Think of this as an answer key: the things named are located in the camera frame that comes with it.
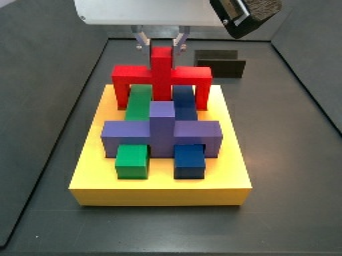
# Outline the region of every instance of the red t-shaped block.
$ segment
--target red t-shaped block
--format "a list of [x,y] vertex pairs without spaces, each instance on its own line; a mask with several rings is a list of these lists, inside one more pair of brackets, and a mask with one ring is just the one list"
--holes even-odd
[[154,47],[151,69],[146,66],[115,66],[112,83],[118,108],[126,109],[130,85],[152,84],[154,100],[171,100],[171,85],[195,85],[196,109],[207,110],[212,76],[210,67],[178,67],[172,69],[172,48]]

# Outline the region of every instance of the green block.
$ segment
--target green block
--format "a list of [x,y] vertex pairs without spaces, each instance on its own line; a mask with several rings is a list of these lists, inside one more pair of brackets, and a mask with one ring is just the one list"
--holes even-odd
[[152,99],[151,85],[132,85],[128,105],[126,110],[126,120],[148,120],[150,102]]
[[115,169],[119,179],[147,179],[147,145],[120,145],[118,148]]

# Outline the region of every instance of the blue block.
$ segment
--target blue block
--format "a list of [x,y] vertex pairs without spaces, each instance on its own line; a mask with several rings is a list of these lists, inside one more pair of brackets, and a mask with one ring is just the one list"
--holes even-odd
[[198,120],[195,96],[191,85],[172,87],[176,120]]
[[203,145],[175,145],[175,179],[204,179],[206,159]]

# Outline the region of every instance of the purple block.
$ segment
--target purple block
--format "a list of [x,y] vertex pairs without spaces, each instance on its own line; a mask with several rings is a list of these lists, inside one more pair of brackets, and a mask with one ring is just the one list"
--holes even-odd
[[150,104],[151,157],[174,157],[175,107],[172,101]]
[[116,157],[120,144],[150,144],[148,121],[106,121],[102,130],[106,157]]
[[204,144],[206,157],[218,157],[223,134],[218,121],[176,121],[175,144]]

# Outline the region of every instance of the yellow base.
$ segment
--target yellow base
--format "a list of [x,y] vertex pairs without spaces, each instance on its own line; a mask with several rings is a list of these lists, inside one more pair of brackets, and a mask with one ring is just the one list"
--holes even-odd
[[80,205],[172,206],[242,205],[251,191],[239,144],[219,85],[211,86],[208,111],[199,120],[219,120],[223,142],[219,157],[206,159],[203,180],[175,180],[174,159],[151,159],[147,180],[119,180],[115,159],[104,158],[102,129],[106,120],[124,120],[107,85],[73,173],[69,190]]

